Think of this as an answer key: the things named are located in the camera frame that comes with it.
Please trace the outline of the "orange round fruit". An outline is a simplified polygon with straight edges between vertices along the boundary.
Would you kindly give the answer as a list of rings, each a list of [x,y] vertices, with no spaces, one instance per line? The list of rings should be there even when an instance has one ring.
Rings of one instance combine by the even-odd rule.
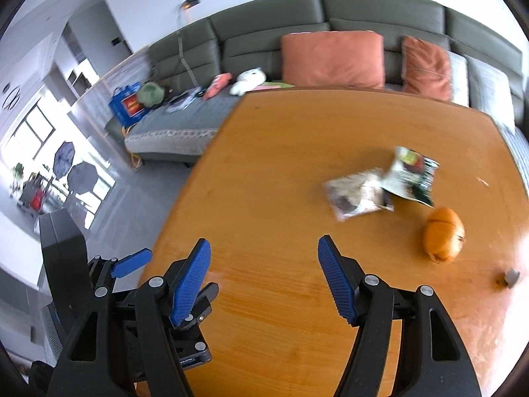
[[[459,216],[448,207],[431,212],[422,230],[422,248],[435,263],[456,259],[465,243],[465,227]]]

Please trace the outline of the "blue shopping bag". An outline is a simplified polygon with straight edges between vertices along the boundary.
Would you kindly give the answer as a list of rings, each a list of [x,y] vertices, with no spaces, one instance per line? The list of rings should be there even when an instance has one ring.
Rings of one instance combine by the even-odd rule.
[[[140,88],[141,83],[136,82],[114,89],[108,105],[124,128],[137,124],[150,111],[138,101],[137,92]]]

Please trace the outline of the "pink plush toy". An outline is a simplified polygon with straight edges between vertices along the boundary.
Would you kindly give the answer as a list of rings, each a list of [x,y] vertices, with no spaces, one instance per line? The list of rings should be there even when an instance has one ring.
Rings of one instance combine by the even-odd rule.
[[[205,90],[203,100],[207,101],[210,100],[212,97],[216,96],[220,91],[225,89],[230,84],[231,80],[231,73],[220,73],[215,76],[211,84]]]

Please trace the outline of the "grey striped cushion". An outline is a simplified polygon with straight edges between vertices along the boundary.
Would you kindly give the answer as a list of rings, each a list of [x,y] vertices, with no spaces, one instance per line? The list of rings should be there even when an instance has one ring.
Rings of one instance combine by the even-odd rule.
[[[451,101],[480,110],[500,128],[515,133],[515,109],[505,73],[477,58],[447,52],[451,67]]]

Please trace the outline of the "grey quilted sofa cover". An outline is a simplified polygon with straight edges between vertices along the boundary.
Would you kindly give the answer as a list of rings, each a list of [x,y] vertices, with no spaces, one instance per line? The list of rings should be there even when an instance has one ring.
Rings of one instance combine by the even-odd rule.
[[[154,110],[128,132],[125,147],[145,160],[197,162],[239,100],[225,89],[183,110]]]

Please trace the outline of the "green leather sofa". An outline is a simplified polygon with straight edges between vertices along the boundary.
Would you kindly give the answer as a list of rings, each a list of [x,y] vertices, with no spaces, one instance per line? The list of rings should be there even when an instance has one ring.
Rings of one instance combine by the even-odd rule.
[[[255,0],[193,22],[147,48],[145,79],[174,93],[207,85],[219,73],[260,67],[282,77],[281,38],[289,33],[372,30],[384,38],[386,84],[403,85],[404,36],[422,39],[485,62],[505,73],[515,109],[515,133],[504,135],[528,153],[528,95],[522,53],[494,30],[428,0]]]

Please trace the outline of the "small orange cushion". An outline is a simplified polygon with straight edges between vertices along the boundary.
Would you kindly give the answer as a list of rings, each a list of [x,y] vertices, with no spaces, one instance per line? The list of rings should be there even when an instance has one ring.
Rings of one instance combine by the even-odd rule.
[[[434,100],[452,98],[452,70],[448,52],[438,45],[404,36],[403,92]]]

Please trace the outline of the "green snack packet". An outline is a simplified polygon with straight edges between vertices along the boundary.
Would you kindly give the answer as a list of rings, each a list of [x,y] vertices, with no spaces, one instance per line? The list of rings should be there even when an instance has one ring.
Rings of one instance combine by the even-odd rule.
[[[431,190],[437,169],[434,159],[397,146],[394,160],[381,179],[381,187],[392,195],[433,208]]]

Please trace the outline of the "pink and green books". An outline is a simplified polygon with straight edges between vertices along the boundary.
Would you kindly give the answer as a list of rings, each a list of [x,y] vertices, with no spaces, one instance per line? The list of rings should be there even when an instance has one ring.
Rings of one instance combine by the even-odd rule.
[[[268,91],[289,88],[293,88],[293,85],[286,82],[264,82],[261,85],[258,85],[255,88],[255,91]]]

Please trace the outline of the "green hat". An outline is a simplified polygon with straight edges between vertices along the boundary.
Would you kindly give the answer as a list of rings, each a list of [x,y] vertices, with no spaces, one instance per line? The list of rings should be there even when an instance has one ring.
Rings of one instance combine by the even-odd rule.
[[[145,82],[136,92],[137,102],[147,109],[155,109],[165,100],[166,90],[156,82]]]

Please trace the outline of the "silver snack packet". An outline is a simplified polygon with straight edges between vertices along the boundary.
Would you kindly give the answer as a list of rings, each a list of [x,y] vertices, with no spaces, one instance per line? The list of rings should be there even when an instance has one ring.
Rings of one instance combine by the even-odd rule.
[[[382,187],[384,171],[371,168],[324,183],[328,202],[339,221],[375,211],[394,211],[390,194]]]

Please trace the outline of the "large orange cushion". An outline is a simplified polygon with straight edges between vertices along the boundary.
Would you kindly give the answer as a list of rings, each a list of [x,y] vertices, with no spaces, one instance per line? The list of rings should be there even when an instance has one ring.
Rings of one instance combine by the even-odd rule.
[[[282,79],[297,87],[382,89],[384,38],[372,30],[290,33],[281,38]]]

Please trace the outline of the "white plush toy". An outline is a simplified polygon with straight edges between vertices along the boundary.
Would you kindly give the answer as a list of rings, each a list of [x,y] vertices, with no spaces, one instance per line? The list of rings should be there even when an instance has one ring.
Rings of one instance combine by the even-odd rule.
[[[260,67],[241,73],[231,86],[229,94],[241,97],[266,82],[266,75]]]

